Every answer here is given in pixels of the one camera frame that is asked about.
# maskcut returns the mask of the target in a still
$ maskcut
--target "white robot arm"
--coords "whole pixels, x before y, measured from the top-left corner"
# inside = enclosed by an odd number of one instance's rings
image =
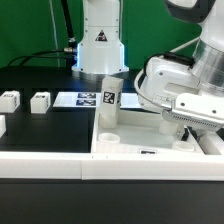
[[[143,109],[162,113],[166,121],[217,131],[224,126],[224,1],[164,2],[172,16],[202,26],[195,63],[181,63],[181,57],[169,53],[152,57],[140,103]]]

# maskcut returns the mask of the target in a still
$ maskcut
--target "white tray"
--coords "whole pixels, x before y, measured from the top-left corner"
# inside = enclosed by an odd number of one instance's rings
[[[191,134],[187,142],[194,146],[195,150],[193,152],[172,149],[172,145],[177,139],[174,136],[166,136],[159,132],[161,121],[160,114],[120,110],[117,127],[115,129],[105,129],[98,125],[99,109],[96,109],[91,152],[139,154],[144,150],[156,154],[204,154]],[[118,135],[120,143],[99,141],[99,135],[102,133]]]

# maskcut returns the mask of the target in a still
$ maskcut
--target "black cable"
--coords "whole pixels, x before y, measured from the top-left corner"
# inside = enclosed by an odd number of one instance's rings
[[[166,60],[173,61],[173,62],[182,64],[182,65],[190,66],[191,68],[193,67],[193,65],[195,63],[193,58],[186,57],[186,56],[179,55],[179,54],[175,54],[173,52],[167,51],[163,54],[158,53],[158,54],[154,54],[154,55],[152,55],[152,56],[150,56],[149,58],[146,59],[146,61],[144,63],[144,70],[143,70],[145,75],[146,75],[146,70],[147,70],[147,66],[148,66],[149,61],[154,57],[161,57],[161,56],[163,56],[164,59],[166,59]]]
[[[33,58],[33,56],[43,55],[43,54],[53,54],[53,53],[60,53],[64,52],[64,49],[54,49],[54,50],[48,50],[48,51],[40,51],[37,53],[34,53],[30,56],[27,56],[24,60],[22,60],[19,64],[19,66],[23,66],[27,61]]]
[[[47,58],[47,59],[61,59],[61,60],[67,60],[69,59],[68,57],[52,57],[52,56],[38,56],[38,55],[29,55],[29,56],[21,56],[21,57],[17,57],[17,58],[14,58],[13,60],[11,60],[9,63],[8,63],[8,66],[11,66],[11,64],[19,59],[22,59],[22,58],[29,58],[29,59],[32,59],[32,58]]]
[[[61,5],[62,5],[62,8],[63,8],[65,24],[66,24],[68,38],[69,38],[69,41],[68,41],[69,47],[76,48],[77,43],[75,41],[75,36],[74,36],[73,28],[72,28],[72,22],[71,22],[69,9],[68,9],[67,0],[61,0]]]

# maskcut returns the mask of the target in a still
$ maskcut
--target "green wall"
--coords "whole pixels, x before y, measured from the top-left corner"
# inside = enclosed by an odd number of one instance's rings
[[[82,0],[68,0],[73,29],[78,41],[83,35]],[[60,0],[53,0],[59,48],[67,46],[67,34]],[[144,60],[171,50],[200,34],[200,27],[170,17],[162,0],[124,0],[123,38],[126,64],[142,67]],[[18,56],[55,49],[48,0],[2,0],[0,7],[0,67]],[[182,52],[190,55],[193,47]],[[46,59],[27,65],[57,66]]]

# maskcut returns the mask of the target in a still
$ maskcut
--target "white cube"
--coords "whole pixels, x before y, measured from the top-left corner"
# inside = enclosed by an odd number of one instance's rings
[[[0,97],[0,112],[14,113],[20,105],[20,94],[18,91],[6,91]]]
[[[49,92],[37,92],[30,100],[32,114],[45,114],[51,105]]]
[[[5,116],[0,115],[0,138],[2,135],[6,132],[6,126],[5,126]]]

